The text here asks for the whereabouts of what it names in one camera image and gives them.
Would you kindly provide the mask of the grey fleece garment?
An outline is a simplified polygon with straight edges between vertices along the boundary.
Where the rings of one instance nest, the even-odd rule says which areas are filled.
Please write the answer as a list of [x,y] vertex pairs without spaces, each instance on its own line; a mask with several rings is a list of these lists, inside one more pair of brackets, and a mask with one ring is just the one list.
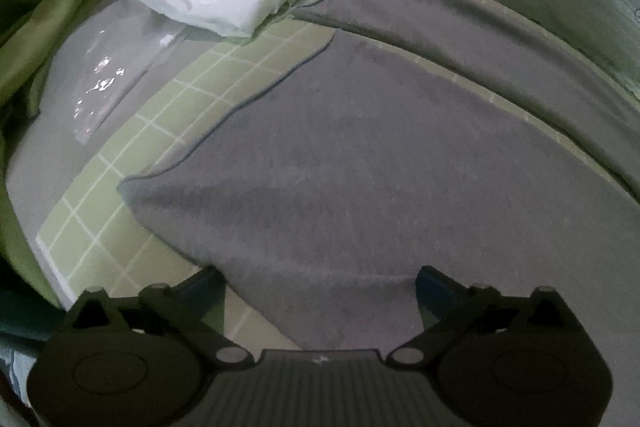
[[172,164],[119,184],[300,347],[390,349],[434,265],[558,288],[639,342],[639,112],[565,46],[473,0],[321,0],[330,38]]

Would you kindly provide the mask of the clear plastic storage bag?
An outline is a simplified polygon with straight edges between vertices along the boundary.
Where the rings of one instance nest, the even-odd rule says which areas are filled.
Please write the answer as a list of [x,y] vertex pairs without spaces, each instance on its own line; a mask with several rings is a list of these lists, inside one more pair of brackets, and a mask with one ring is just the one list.
[[134,0],[107,5],[52,58],[40,112],[85,144],[149,70],[163,64],[190,27]]

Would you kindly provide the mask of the green grid cutting mat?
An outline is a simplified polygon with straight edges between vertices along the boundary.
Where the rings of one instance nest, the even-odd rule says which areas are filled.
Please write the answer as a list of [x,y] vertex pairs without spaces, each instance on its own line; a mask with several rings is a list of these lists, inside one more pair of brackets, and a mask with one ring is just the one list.
[[285,20],[158,91],[36,241],[64,303],[218,269],[306,349],[390,350],[422,265],[555,287],[607,357],[639,353],[639,207],[532,114],[420,56]]

